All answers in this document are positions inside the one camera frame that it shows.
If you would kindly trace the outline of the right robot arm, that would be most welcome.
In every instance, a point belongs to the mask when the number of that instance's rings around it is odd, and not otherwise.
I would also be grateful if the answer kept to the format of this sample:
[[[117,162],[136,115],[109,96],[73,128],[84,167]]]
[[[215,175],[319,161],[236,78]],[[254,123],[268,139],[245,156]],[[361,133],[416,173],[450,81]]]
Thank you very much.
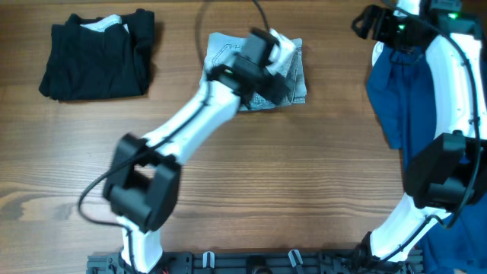
[[[352,30],[376,43],[366,89],[387,141],[402,153],[404,194],[350,266],[397,272],[433,230],[450,246],[486,194],[485,36],[460,1],[368,5]]]

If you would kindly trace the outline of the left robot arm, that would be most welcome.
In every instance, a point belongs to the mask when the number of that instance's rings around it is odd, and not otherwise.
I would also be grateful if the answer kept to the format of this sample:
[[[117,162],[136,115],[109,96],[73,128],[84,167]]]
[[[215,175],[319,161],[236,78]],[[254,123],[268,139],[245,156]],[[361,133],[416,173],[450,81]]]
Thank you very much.
[[[150,273],[163,256],[160,229],[177,204],[183,165],[221,125],[259,95],[280,104],[288,86],[283,72],[295,44],[271,29],[252,29],[240,50],[204,71],[196,95],[172,118],[116,147],[103,197],[124,231],[120,253],[129,273]]]

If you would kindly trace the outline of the light blue denim shorts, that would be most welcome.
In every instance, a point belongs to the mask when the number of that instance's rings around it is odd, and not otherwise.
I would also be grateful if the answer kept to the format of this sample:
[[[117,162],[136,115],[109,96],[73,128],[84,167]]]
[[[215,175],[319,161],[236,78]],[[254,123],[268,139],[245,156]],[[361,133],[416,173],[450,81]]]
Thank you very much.
[[[242,105],[240,107],[241,112],[271,110],[276,107],[304,104],[306,102],[307,87],[305,84],[302,62],[302,39],[297,38],[291,41],[295,44],[296,50],[288,74],[285,76],[292,82],[291,93],[279,105],[272,104],[260,95],[254,94],[250,101],[250,108]],[[233,60],[231,59],[231,56],[234,53],[239,53],[245,42],[246,39],[243,37],[232,37],[219,32],[210,34],[208,37],[208,47],[205,57],[205,69],[209,71],[212,67],[222,63],[232,65]]]

